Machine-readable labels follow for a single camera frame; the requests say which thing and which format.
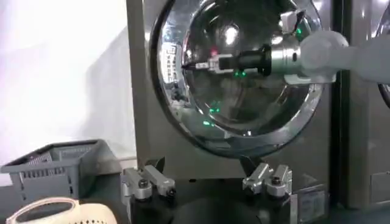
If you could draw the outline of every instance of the white backdrop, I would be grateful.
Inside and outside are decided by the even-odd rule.
[[[125,0],[0,1],[0,165],[75,139],[136,155],[126,25]]]

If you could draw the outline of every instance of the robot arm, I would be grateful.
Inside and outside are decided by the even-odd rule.
[[[298,22],[297,15],[289,13],[286,24],[291,18]],[[206,69],[217,75],[258,69],[258,73],[265,76],[283,75],[290,85],[331,83],[336,80],[335,74],[345,69],[367,81],[390,83],[389,58],[390,35],[376,37],[355,47],[349,46],[340,33],[321,30],[301,43],[286,32],[279,44],[265,44],[257,51],[245,51],[236,57],[216,55],[208,62],[189,63],[183,69]]]

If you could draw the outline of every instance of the washing machine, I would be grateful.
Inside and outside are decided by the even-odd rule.
[[[390,32],[388,0],[353,0],[351,45]],[[349,87],[349,137],[346,155],[344,203],[351,208],[386,204],[390,200],[390,87],[365,82],[357,75],[344,81]]]
[[[175,179],[236,178],[239,158],[293,170],[294,189],[328,182],[330,88],[289,86],[258,71],[220,76],[182,65],[283,40],[280,15],[303,10],[295,33],[330,29],[328,0],[129,0],[138,164],[165,157]]]

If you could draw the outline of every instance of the gray plastic basket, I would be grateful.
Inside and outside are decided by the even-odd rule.
[[[78,199],[95,180],[103,145],[102,140],[50,144],[4,165],[1,172],[9,173],[25,205],[53,196]]]

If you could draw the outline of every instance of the beige plastic container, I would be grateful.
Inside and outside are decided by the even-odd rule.
[[[69,203],[71,205],[69,210],[35,219],[28,222],[17,222],[17,218],[26,212],[29,212],[37,207],[52,204],[52,203]],[[6,224],[117,224],[114,214],[111,209],[102,204],[83,204],[80,205],[78,200],[63,197],[45,198],[33,202],[14,215],[7,218]]]

